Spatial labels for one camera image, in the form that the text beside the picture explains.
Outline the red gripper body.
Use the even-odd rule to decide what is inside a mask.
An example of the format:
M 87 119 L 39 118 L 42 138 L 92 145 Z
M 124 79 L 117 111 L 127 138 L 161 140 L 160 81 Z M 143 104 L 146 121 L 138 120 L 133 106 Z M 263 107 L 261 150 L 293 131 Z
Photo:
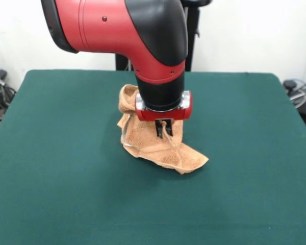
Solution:
M 149 110 L 138 92 L 135 99 L 135 111 L 140 121 L 155 121 L 160 119 L 185 120 L 189 119 L 192 112 L 192 93 L 189 90 L 183 92 L 180 104 L 173 110 L 157 112 Z

